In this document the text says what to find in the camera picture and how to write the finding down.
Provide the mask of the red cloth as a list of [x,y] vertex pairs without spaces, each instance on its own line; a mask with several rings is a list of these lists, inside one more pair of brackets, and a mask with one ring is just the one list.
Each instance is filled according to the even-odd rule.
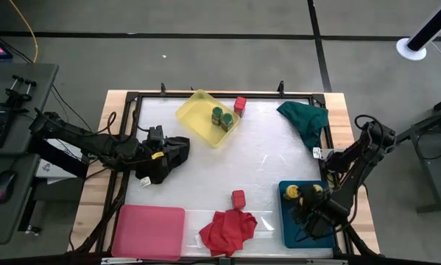
[[216,211],[212,221],[199,232],[202,243],[211,256],[230,257],[237,250],[243,250],[243,243],[252,239],[257,226],[251,213],[240,210]]

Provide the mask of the dark green cloth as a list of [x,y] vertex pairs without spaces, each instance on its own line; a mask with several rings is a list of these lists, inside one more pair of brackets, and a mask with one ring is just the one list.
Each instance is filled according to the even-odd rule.
[[287,101],[277,111],[298,131],[310,152],[320,145],[322,129],[329,125],[327,109]]

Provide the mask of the dark metal cart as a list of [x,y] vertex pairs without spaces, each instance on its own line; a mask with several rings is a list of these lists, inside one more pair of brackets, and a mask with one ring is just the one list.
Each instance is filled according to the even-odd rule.
[[434,201],[416,208],[417,213],[441,211],[441,102],[431,115],[397,136],[397,144],[410,141],[431,189]]

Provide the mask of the small red block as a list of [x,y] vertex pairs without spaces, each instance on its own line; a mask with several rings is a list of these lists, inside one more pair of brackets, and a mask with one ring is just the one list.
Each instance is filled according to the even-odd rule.
[[231,201],[233,209],[242,210],[246,206],[246,197],[243,190],[232,191]]

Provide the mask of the red-lid spice jar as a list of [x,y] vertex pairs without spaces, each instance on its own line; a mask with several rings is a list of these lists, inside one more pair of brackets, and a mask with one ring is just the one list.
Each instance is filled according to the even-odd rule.
[[244,115],[244,111],[246,108],[247,99],[241,96],[238,96],[236,98],[236,101],[234,103],[234,112],[241,118]]

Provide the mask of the white translucent table mat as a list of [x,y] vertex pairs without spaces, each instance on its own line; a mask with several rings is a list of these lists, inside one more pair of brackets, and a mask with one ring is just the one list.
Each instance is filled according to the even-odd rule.
[[245,241],[237,257],[329,258],[332,250],[289,249],[283,243],[278,202],[282,180],[320,180],[320,170],[300,136],[277,111],[280,99],[250,99],[234,131],[218,147],[212,147],[182,125],[175,112],[180,98],[145,98],[141,127],[161,125],[167,136],[190,139],[188,160],[173,169],[159,185],[141,188],[130,176],[125,202],[130,205],[179,207],[186,212],[182,255],[210,257],[198,248],[195,236],[212,221],[216,211],[232,206],[231,194],[243,190],[247,212],[257,220],[254,237]]

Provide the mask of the silver metal bracket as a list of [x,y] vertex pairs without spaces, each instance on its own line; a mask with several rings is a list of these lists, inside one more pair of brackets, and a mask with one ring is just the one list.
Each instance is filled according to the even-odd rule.
[[101,265],[117,265],[117,264],[138,264],[142,263],[142,259],[138,258],[103,258]]
[[349,265],[346,260],[339,259],[307,259],[306,265]]

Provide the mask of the grey desk surface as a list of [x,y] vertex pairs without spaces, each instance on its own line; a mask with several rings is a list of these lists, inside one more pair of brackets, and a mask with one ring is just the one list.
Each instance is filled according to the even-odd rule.
[[0,157],[0,174],[8,169],[17,172],[13,192],[6,202],[0,203],[0,244],[7,244],[18,228],[39,162],[40,157],[33,154]]
[[20,155],[32,139],[29,126],[42,110],[59,67],[0,63],[0,155]]

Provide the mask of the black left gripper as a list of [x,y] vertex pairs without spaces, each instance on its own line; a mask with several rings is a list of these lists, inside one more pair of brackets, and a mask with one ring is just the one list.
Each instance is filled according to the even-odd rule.
[[163,146],[160,146],[159,148],[154,144],[147,144],[142,143],[139,147],[139,155],[138,155],[138,162],[136,166],[141,166],[144,163],[153,162],[155,160],[155,164],[157,167],[161,168],[175,168],[177,166],[176,162],[173,162],[170,159],[161,158],[157,159],[153,157],[153,155],[159,151],[159,152],[174,152],[178,150],[178,145],[171,145],[166,144]]

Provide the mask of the yellow plastic tray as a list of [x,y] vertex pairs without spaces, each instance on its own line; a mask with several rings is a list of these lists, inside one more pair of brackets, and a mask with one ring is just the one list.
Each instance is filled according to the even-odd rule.
[[[223,114],[232,116],[232,126],[228,131],[212,122],[213,109],[219,107]],[[229,107],[203,90],[195,91],[175,112],[180,123],[192,129],[212,147],[218,147],[234,131],[240,117]]]

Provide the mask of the blue plastic tray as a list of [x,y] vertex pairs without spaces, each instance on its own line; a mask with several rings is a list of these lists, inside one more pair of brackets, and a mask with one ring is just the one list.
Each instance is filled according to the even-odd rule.
[[310,237],[306,239],[306,233],[301,224],[296,224],[292,218],[291,212],[295,207],[292,200],[284,197],[286,188],[290,185],[319,185],[322,188],[327,188],[328,184],[325,181],[319,180],[283,180],[278,183],[278,199],[281,217],[281,231],[284,245],[289,249],[319,249],[328,248],[333,249],[336,246],[336,241],[333,236],[313,240]]

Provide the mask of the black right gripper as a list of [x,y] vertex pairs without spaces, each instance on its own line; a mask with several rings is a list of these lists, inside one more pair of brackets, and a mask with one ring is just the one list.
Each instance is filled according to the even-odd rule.
[[298,210],[301,213],[311,213],[313,202],[318,202],[315,210],[319,217],[323,218],[329,227],[336,227],[347,223],[348,209],[334,200],[322,200],[322,186],[318,184],[308,185],[306,194],[301,194],[298,200]]

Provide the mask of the black computer mouse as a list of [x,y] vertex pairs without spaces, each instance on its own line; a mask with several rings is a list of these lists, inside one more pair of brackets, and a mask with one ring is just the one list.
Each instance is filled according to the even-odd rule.
[[13,195],[18,172],[8,169],[0,173],[0,203],[7,202]]

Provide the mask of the pink plastic tray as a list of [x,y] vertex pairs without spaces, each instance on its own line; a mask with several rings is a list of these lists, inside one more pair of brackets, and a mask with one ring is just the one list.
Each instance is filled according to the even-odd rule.
[[186,212],[182,208],[123,205],[111,255],[178,261],[183,248]]

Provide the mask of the white box with logo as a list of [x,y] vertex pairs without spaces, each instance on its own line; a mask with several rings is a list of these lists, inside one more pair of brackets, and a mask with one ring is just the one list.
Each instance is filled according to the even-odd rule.
[[[69,155],[71,158],[76,158],[78,161],[82,160],[81,149],[57,139],[49,139],[48,142],[60,151],[63,151],[66,155]],[[47,160],[41,159],[36,177],[46,179],[48,184],[52,184],[61,180],[76,178],[77,176],[63,170]]]

